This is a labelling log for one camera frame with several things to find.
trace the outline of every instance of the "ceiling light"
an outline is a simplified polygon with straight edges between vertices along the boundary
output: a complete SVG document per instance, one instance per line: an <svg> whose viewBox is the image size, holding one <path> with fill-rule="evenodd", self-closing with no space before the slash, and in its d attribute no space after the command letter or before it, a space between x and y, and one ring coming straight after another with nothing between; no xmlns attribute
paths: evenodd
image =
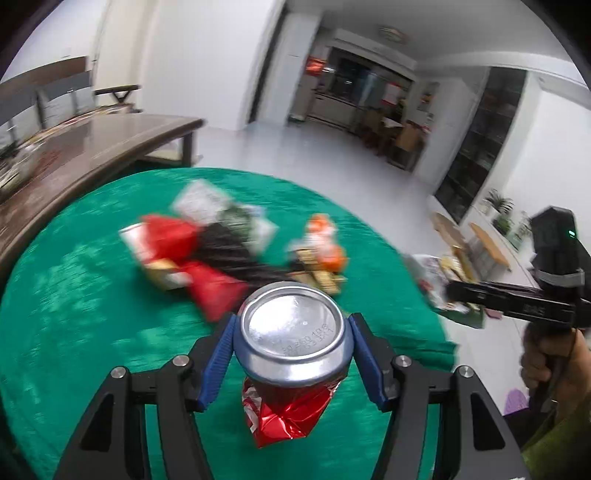
<svg viewBox="0 0 591 480"><path fill-rule="evenodd" d="M383 38L396 43L405 43L407 40L406 35L394 27L380 27L379 34Z"/></svg>

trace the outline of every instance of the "metal screw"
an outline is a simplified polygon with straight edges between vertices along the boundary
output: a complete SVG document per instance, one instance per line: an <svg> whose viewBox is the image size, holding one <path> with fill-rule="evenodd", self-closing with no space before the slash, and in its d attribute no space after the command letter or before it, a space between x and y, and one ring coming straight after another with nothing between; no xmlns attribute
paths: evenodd
<svg viewBox="0 0 591 480"><path fill-rule="evenodd" d="M113 370L111 370L111 376L113 378L123 378L125 374L125 367L115 367Z"/></svg>
<svg viewBox="0 0 591 480"><path fill-rule="evenodd" d="M189 363L190 358L187 355L177 355L173 358L173 363L177 367L184 367Z"/></svg>
<svg viewBox="0 0 591 480"><path fill-rule="evenodd" d="M467 365L462 365L458 367L457 371L464 378L470 378L474 376L474 370L472 369L472 367L469 367Z"/></svg>
<svg viewBox="0 0 591 480"><path fill-rule="evenodd" d="M396 360L394 360L394 363L396 363L396 365L398 365L399 367L410 367L410 365L413 364L413 360L406 355L398 355L396 357Z"/></svg>

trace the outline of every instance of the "red snack bag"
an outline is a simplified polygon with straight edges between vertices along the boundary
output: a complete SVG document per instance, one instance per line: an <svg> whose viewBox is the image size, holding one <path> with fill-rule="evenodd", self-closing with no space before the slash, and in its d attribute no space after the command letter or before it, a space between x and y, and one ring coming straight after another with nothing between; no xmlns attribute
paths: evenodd
<svg viewBox="0 0 591 480"><path fill-rule="evenodd" d="M156 258L168 258L179 263L197 248L199 228L194 223L163 215L145 215L142 220L146 244Z"/></svg>
<svg viewBox="0 0 591 480"><path fill-rule="evenodd" d="M181 270L191 276L189 292L208 322L217 322L224 313L231 311L248 289L246 282L201 262L185 263Z"/></svg>

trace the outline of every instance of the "purple object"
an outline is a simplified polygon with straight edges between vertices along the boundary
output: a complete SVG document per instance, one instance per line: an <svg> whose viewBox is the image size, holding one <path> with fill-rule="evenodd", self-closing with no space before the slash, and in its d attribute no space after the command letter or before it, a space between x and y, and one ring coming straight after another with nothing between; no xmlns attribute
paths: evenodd
<svg viewBox="0 0 591 480"><path fill-rule="evenodd" d="M507 394L503 415L508 415L524 408L527 408L527 398L521 390L514 388Z"/></svg>

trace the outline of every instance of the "brown tabletop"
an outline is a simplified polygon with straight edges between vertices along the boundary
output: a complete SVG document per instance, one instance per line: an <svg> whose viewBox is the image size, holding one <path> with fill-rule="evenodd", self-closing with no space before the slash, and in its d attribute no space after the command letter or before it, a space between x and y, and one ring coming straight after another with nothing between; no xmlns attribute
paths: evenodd
<svg viewBox="0 0 591 480"><path fill-rule="evenodd" d="M202 125L177 116L98 115L47 138L34 177L0 204L0 293L18 257L60 210L175 138L192 142Z"/></svg>
<svg viewBox="0 0 591 480"><path fill-rule="evenodd" d="M503 255L503 253L501 252L501 250L499 249L497 244L493 241L491 236L475 223L470 223L470 228L475 233L478 240L480 240L480 242L482 243L482 246L485 248L485 250L491 256L491 258L497 264L502 265L503 267L507 268L508 270L511 270L511 265L509 264L509 261L507 260L505 255Z"/></svg>

